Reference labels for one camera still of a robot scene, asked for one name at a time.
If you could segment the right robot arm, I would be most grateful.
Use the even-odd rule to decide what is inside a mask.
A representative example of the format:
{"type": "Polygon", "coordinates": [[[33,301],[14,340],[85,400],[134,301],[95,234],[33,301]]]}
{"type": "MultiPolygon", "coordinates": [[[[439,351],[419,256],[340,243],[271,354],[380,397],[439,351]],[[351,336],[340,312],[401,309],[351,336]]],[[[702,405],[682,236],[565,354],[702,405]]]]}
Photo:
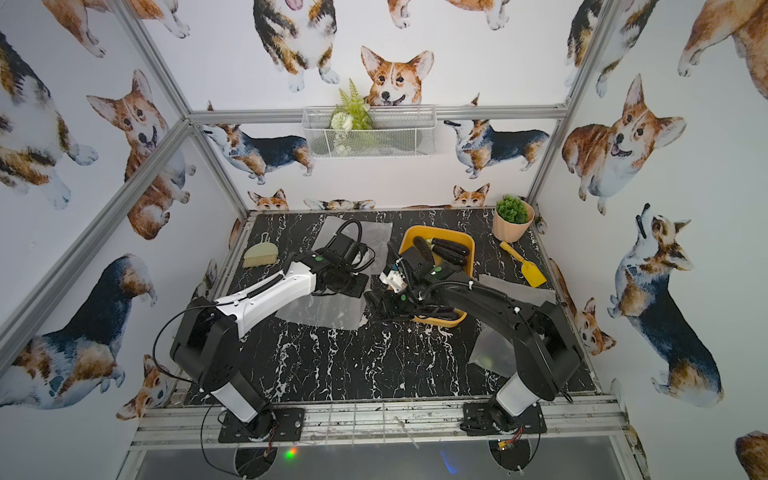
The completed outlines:
{"type": "Polygon", "coordinates": [[[380,280],[383,292],[364,298],[372,321],[411,320],[459,311],[510,342],[516,372],[494,395],[492,405],[512,419],[540,400],[552,401],[580,368],[583,357],[559,307],[524,302],[471,278],[450,262],[439,265],[410,247],[380,280]]]}

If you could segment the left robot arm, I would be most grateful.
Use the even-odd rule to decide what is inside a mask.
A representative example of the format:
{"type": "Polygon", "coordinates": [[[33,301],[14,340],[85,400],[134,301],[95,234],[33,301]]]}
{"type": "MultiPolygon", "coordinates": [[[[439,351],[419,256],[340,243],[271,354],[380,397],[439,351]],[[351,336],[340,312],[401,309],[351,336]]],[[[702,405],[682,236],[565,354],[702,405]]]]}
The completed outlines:
{"type": "Polygon", "coordinates": [[[277,273],[214,301],[198,299],[183,313],[171,359],[193,383],[244,424],[270,421],[270,401],[240,370],[240,342],[289,303],[322,294],[360,298],[375,259],[365,246],[321,248],[293,255],[277,273]]]}

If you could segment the frosted zip-top bag left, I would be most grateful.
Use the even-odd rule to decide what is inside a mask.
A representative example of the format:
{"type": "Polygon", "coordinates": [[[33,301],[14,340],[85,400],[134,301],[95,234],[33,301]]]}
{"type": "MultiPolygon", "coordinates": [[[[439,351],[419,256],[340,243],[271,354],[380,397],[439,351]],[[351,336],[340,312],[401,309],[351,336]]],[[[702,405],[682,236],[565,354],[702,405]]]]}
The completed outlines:
{"type": "Polygon", "coordinates": [[[290,323],[340,330],[357,330],[362,322],[365,302],[344,295],[304,296],[276,312],[290,323]]]}

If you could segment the yellow plastic scoop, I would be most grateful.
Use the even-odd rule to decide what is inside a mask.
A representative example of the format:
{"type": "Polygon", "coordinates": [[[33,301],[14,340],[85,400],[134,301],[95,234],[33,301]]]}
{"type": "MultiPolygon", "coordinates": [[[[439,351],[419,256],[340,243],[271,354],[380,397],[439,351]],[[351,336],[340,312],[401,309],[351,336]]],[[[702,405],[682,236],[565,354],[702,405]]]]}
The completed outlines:
{"type": "Polygon", "coordinates": [[[532,288],[538,288],[547,282],[546,276],[536,266],[535,263],[526,260],[520,253],[518,253],[510,244],[502,241],[500,243],[502,250],[507,252],[512,258],[521,264],[521,272],[526,282],[532,288]]]}

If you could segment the frosted zip-top bag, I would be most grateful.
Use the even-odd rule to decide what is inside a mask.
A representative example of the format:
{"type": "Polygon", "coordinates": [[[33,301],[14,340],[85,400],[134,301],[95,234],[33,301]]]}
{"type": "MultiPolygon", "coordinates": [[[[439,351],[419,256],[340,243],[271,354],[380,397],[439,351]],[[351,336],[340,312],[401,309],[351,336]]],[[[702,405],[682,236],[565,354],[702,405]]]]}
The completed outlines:
{"type": "Polygon", "coordinates": [[[304,296],[276,312],[290,323],[340,330],[357,330],[362,322],[365,302],[344,295],[304,296]]]}
{"type": "MultiPolygon", "coordinates": [[[[345,219],[341,217],[327,216],[321,224],[321,228],[312,249],[318,252],[319,248],[324,247],[344,222],[345,219]]],[[[376,254],[376,259],[364,270],[364,273],[378,276],[385,269],[388,255],[387,244],[391,239],[393,224],[361,220],[361,225],[362,242],[376,254]]]]}
{"type": "MultiPolygon", "coordinates": [[[[499,290],[515,300],[535,306],[541,306],[544,302],[557,303],[554,290],[511,283],[487,274],[481,274],[479,279],[481,284],[499,290]]],[[[482,326],[468,362],[505,378],[510,378],[517,371],[512,343],[486,325],[482,326]]]]}

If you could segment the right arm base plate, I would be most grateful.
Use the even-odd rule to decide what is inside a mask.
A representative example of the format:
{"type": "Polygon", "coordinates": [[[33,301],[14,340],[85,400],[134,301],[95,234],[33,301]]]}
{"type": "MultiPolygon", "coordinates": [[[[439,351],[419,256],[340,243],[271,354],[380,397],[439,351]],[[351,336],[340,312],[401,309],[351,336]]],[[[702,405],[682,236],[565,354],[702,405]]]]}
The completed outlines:
{"type": "Polygon", "coordinates": [[[462,406],[459,428],[469,436],[544,434],[547,426],[538,404],[526,408],[520,415],[506,412],[495,400],[467,402],[462,406]]]}

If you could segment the artificial fern and flower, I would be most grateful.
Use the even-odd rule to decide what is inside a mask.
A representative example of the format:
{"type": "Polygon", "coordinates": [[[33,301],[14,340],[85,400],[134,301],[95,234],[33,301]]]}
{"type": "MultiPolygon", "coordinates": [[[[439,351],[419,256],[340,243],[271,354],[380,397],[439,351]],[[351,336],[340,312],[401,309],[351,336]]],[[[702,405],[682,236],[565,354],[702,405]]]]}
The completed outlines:
{"type": "Polygon", "coordinates": [[[339,156],[367,153],[375,146],[370,105],[352,80],[348,89],[340,88],[339,93],[341,104],[336,106],[329,125],[334,152],[339,156]]]}

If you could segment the yellow plastic tray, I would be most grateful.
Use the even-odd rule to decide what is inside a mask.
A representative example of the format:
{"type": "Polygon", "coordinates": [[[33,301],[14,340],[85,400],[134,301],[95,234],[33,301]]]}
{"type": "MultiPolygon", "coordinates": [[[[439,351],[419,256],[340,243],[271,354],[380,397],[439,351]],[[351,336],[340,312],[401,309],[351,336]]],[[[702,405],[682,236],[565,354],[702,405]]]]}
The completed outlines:
{"type": "MultiPolygon", "coordinates": [[[[448,281],[448,280],[467,281],[473,277],[475,241],[472,239],[471,236],[459,231],[448,230],[443,228],[424,226],[424,225],[412,226],[406,230],[405,236],[399,248],[399,253],[403,253],[407,248],[413,246],[413,238],[415,236],[421,236],[427,241],[434,256],[434,263],[437,265],[443,266],[444,279],[442,281],[448,281]],[[431,246],[429,242],[429,240],[433,238],[441,238],[441,239],[454,241],[468,247],[470,249],[470,254],[466,256],[467,265],[465,267],[454,265],[450,262],[443,260],[437,254],[435,254],[433,252],[433,249],[438,246],[431,246]]],[[[435,291],[439,295],[444,306],[450,307],[447,304],[447,301],[441,297],[438,291],[436,290],[433,290],[433,291],[435,291]]],[[[456,321],[442,321],[437,319],[428,319],[426,321],[415,321],[415,322],[420,322],[420,323],[439,326],[439,327],[453,328],[459,325],[467,317],[467,314],[465,312],[457,308],[454,308],[454,309],[456,309],[459,313],[462,313],[462,316],[456,321]]]]}

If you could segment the aluminium frame post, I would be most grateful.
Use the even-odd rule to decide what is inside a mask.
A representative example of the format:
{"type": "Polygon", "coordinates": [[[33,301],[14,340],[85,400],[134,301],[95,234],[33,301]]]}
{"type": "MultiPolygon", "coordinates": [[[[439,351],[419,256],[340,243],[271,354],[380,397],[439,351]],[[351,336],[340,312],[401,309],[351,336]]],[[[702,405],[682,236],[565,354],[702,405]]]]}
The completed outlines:
{"type": "Polygon", "coordinates": [[[48,320],[72,285],[113,235],[127,213],[160,175],[190,135],[191,122],[177,121],[137,172],[116,192],[1,326],[1,370],[6,371],[48,320]]]}

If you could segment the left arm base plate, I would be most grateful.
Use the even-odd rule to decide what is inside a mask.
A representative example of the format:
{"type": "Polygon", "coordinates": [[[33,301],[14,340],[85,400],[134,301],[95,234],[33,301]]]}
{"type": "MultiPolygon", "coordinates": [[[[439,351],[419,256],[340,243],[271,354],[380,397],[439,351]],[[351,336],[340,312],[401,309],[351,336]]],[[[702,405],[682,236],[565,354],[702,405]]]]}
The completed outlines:
{"type": "Polygon", "coordinates": [[[249,422],[243,422],[230,410],[226,410],[218,442],[296,442],[301,438],[305,415],[304,408],[273,408],[258,414],[249,422]]]}

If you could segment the pink pot green plant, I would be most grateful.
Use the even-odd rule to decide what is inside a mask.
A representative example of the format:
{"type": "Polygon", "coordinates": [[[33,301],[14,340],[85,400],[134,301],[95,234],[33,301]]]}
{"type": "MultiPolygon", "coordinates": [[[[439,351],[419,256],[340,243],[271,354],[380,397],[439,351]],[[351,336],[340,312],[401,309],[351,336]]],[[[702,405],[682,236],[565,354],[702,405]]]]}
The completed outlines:
{"type": "Polygon", "coordinates": [[[534,217],[535,211],[527,202],[517,196],[505,195],[495,205],[492,233],[499,241],[517,242],[534,217]]]}

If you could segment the frosted zip-top bag front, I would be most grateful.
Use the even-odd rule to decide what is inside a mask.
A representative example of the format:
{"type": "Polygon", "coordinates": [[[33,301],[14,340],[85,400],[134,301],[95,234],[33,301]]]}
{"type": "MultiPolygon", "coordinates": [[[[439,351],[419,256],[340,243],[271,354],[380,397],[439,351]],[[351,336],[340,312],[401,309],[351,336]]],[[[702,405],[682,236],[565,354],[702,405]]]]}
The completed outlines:
{"type": "MultiPolygon", "coordinates": [[[[499,290],[515,300],[535,306],[541,306],[544,302],[557,303],[554,290],[511,283],[487,274],[481,274],[479,279],[481,284],[499,290]]],[[[482,326],[468,362],[505,378],[510,378],[517,371],[512,343],[486,325],[482,326]]]]}

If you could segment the frosted zip-top bag rear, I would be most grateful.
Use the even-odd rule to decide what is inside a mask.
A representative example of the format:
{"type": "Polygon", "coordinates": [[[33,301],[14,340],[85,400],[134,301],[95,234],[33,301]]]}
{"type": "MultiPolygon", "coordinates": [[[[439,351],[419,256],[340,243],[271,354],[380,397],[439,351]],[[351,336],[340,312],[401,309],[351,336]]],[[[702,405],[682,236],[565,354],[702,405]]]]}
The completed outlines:
{"type": "MultiPolygon", "coordinates": [[[[321,224],[321,228],[312,249],[318,252],[319,248],[324,247],[344,222],[345,219],[341,217],[327,216],[321,224]]],[[[364,270],[364,273],[378,276],[385,269],[388,255],[387,244],[391,239],[393,224],[361,220],[361,225],[362,242],[376,254],[376,259],[364,270]]]]}

